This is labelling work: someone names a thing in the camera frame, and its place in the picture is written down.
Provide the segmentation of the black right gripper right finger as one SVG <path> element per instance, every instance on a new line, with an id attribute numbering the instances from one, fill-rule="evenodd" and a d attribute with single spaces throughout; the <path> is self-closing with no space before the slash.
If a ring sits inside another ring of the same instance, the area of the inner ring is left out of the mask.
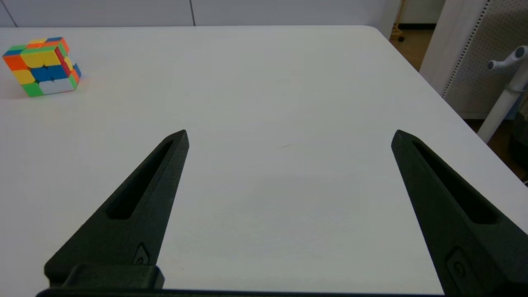
<path id="1" fill-rule="evenodd" d="M 445 295 L 526 297 L 527 234 L 413 134 L 391 149 Z"/>

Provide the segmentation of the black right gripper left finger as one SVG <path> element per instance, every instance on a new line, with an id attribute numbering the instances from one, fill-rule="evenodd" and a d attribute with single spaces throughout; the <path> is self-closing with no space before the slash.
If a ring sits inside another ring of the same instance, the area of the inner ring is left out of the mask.
<path id="1" fill-rule="evenodd" d="M 186 130 L 168 135 L 45 264 L 50 286 L 74 267 L 155 266 L 183 172 Z"/>

